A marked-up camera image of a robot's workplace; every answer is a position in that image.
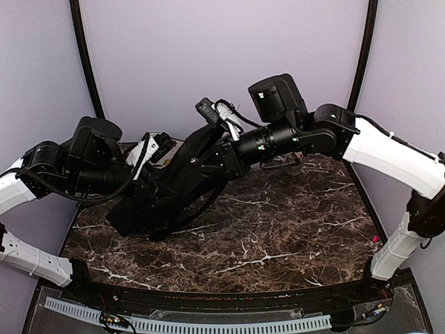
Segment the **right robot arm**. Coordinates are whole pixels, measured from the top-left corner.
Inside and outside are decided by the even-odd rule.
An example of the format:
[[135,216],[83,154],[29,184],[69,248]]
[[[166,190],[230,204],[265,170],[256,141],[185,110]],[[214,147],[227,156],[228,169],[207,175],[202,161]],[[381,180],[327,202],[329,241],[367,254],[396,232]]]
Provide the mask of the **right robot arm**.
[[396,141],[365,117],[355,129],[342,158],[359,173],[371,202],[402,209],[400,223],[384,223],[388,240],[372,257],[369,276],[358,282],[355,296],[369,302],[427,239],[444,231],[444,163],[436,154]]

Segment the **black student bag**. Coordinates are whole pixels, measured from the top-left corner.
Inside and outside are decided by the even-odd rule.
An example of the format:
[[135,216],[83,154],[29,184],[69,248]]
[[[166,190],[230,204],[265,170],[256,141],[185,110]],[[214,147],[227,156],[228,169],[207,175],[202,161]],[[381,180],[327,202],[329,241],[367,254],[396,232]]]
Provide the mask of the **black student bag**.
[[109,211],[106,220],[122,237],[145,234],[160,241],[192,223],[243,177],[250,164],[222,129],[206,125],[189,135],[162,169],[148,175]]

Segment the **cream floral mug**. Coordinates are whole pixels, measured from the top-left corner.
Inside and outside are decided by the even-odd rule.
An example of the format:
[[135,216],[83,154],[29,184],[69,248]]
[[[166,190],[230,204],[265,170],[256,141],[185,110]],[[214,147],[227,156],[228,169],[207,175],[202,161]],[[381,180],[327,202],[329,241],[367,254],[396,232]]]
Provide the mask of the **cream floral mug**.
[[297,177],[302,175],[302,165],[304,157],[298,154],[286,154],[280,157],[282,160],[282,166],[280,167],[286,175]]

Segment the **floral fabric coaster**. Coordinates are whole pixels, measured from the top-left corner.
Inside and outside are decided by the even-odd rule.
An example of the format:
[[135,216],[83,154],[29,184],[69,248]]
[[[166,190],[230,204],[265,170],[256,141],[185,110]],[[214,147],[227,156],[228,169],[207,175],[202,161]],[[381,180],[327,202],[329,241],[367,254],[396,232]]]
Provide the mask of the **floral fabric coaster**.
[[176,155],[177,151],[184,144],[182,140],[173,138],[172,139],[172,148],[156,163],[152,163],[155,168],[165,168]]

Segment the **black front rail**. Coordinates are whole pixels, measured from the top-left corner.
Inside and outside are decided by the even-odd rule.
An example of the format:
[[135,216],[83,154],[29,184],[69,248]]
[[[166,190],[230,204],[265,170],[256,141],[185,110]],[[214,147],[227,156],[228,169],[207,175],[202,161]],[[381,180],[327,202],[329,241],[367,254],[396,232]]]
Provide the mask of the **black front rail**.
[[88,282],[60,288],[60,296],[81,305],[123,313],[150,310],[185,312],[263,312],[302,309],[307,312],[341,312],[361,303],[383,300],[382,289],[400,287],[414,278],[410,269],[399,269],[388,282],[363,278],[327,287],[280,292],[198,294],[162,292]]

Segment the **left black frame post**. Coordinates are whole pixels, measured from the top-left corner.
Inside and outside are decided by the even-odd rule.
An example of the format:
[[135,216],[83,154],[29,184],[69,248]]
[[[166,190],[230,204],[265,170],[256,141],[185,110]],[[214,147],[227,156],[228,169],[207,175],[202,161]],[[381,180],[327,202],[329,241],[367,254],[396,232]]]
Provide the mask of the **left black frame post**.
[[92,69],[90,54],[88,51],[88,43],[86,40],[86,33],[83,26],[83,18],[81,14],[81,3],[79,0],[69,0],[70,12],[72,16],[72,25],[74,28],[74,35],[78,48],[79,58],[83,69],[84,79],[86,81],[90,101],[96,118],[105,119],[105,113],[102,106],[102,101],[99,96],[95,75]]

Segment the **small circuit board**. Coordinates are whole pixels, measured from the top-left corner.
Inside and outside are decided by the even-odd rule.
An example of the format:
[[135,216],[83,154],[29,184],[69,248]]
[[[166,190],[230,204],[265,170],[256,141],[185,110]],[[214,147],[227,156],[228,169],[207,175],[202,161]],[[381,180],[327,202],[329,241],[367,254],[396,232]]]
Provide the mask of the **small circuit board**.
[[117,328],[117,327],[126,328],[129,326],[128,321],[124,317],[106,312],[102,312],[100,314],[99,322],[100,324],[109,328]]

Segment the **black frame post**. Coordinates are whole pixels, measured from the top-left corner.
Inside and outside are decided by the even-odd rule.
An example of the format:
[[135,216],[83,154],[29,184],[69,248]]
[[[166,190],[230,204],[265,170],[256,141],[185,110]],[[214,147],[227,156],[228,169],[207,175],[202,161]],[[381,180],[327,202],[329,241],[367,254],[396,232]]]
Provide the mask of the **black frame post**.
[[105,113],[102,106],[102,101],[99,96],[95,75],[92,69],[90,54],[88,51],[88,43],[86,40],[86,33],[83,26],[83,18],[81,14],[81,3],[79,0],[69,0],[70,12],[72,16],[72,25],[74,28],[74,35],[78,48],[79,58],[83,69],[84,79],[86,81],[90,101],[96,118],[105,119]]
[[359,57],[357,60],[357,67],[355,76],[348,99],[347,109],[355,112],[359,101],[359,95],[364,83],[364,76],[369,61],[369,54],[373,42],[373,34],[378,15],[378,0],[369,0],[366,12],[366,19],[364,23],[364,31],[362,36]]

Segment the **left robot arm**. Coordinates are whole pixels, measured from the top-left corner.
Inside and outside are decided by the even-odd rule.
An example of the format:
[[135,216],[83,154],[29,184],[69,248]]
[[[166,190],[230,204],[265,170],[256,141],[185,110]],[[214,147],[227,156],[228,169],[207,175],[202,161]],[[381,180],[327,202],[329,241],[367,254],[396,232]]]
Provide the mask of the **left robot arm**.
[[[2,214],[1,222],[20,241],[55,257],[60,253],[75,213],[76,202],[51,194]],[[37,279],[37,276],[3,263],[1,295],[30,294]]]

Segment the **right black frame post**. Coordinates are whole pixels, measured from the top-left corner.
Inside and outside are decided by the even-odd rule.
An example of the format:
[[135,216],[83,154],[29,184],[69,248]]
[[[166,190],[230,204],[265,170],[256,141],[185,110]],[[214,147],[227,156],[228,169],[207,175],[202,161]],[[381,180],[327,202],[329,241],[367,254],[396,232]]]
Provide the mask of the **right black frame post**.
[[359,57],[357,60],[357,67],[355,76],[348,99],[347,109],[355,112],[359,101],[359,95],[364,83],[364,76],[369,61],[369,54],[373,42],[373,34],[378,15],[378,0],[369,0],[366,12],[366,19],[364,23],[364,31],[362,36]]

